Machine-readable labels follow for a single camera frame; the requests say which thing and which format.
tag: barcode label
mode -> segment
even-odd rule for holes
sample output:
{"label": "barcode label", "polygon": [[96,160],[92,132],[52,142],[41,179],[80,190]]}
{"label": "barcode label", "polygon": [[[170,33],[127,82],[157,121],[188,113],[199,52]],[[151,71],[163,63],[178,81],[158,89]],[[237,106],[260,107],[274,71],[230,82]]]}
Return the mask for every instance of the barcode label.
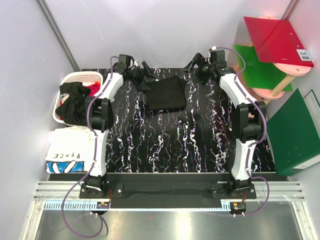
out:
{"label": "barcode label", "polygon": [[305,49],[297,49],[296,51],[298,52],[302,61],[311,61],[311,58]]}

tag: green binder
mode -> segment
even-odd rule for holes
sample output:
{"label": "green binder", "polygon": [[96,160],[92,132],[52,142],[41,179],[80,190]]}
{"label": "green binder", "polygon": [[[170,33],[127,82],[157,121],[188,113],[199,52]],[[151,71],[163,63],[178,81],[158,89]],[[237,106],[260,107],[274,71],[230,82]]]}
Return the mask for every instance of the green binder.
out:
{"label": "green binder", "polygon": [[276,172],[291,176],[320,160],[320,138],[297,89],[267,122]]}
{"label": "green binder", "polygon": [[[253,46],[234,45],[234,49],[243,57],[246,63],[242,76],[247,87],[272,90],[286,77],[286,74],[273,63],[259,61]],[[237,58],[242,69],[244,64],[238,56]],[[286,92],[292,90],[291,84],[288,84],[283,89]]]}

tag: white label strip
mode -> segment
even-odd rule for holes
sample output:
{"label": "white label strip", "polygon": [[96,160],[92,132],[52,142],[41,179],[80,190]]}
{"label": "white label strip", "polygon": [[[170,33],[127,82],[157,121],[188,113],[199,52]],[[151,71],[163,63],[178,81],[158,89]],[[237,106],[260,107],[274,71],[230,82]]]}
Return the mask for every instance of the white label strip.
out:
{"label": "white label strip", "polygon": [[[44,210],[61,210],[63,201],[46,201]],[[230,212],[230,202],[222,201],[221,207],[208,208],[110,208],[108,203],[98,201],[65,201],[65,211],[115,211],[115,212]]]}
{"label": "white label strip", "polygon": [[[63,201],[46,201],[44,205],[45,210],[61,210]],[[109,210],[108,202],[98,201],[65,201],[65,211],[106,211]]]}

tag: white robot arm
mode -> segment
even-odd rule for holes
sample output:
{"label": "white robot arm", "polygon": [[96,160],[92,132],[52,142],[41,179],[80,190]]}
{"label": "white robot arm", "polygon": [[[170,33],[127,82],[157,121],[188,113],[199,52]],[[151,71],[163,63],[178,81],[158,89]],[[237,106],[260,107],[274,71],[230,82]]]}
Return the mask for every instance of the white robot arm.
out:
{"label": "white robot arm", "polygon": [[145,82],[148,78],[156,79],[156,76],[151,73],[145,61],[142,62],[142,65],[144,68],[140,69],[133,57],[120,54],[118,62],[111,66],[113,73],[107,75],[101,89],[94,96],[85,99],[85,112],[87,112],[90,102],[95,96],[99,96],[92,104],[89,112],[91,127],[97,134],[96,162],[94,163],[89,158],[87,161],[84,161],[85,172],[88,172],[94,163],[90,175],[85,180],[84,188],[97,189],[104,192],[102,183],[107,172],[106,143],[109,129],[114,122],[111,101],[126,80],[130,80],[138,92],[149,90]]}
{"label": "white robot arm", "polygon": [[264,117],[267,106],[263,101],[257,102],[240,83],[235,70],[227,67],[224,50],[211,48],[208,58],[197,53],[182,69],[182,72],[190,72],[195,65],[198,65],[195,70],[198,80],[202,84],[206,84],[209,79],[217,82],[235,107],[231,121],[232,133],[236,138],[236,151],[227,190],[229,194],[243,194],[251,187],[251,178],[247,171],[251,169],[254,151],[249,151],[249,148],[256,147],[255,142],[261,138],[263,133],[262,116],[259,115],[251,101],[256,103]]}

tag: white wall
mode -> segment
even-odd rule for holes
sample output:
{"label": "white wall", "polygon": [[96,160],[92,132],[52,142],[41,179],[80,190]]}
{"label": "white wall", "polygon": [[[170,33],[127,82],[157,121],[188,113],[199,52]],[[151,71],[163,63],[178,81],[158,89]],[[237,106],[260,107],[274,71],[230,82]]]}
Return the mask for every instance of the white wall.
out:
{"label": "white wall", "polygon": [[0,238],[17,240],[58,126],[54,99],[72,68],[35,0],[0,3]]}
{"label": "white wall", "polygon": [[289,0],[46,0],[80,68],[128,54],[184,67],[213,45],[232,47],[243,16],[281,17]]}
{"label": "white wall", "polygon": [[[314,68],[307,75],[294,80],[293,86],[299,88],[304,97],[311,89],[320,100],[320,1],[301,1],[290,19],[304,47],[314,62]],[[299,172],[292,177],[300,182],[302,192],[311,214],[317,235],[320,237],[320,163]]]}

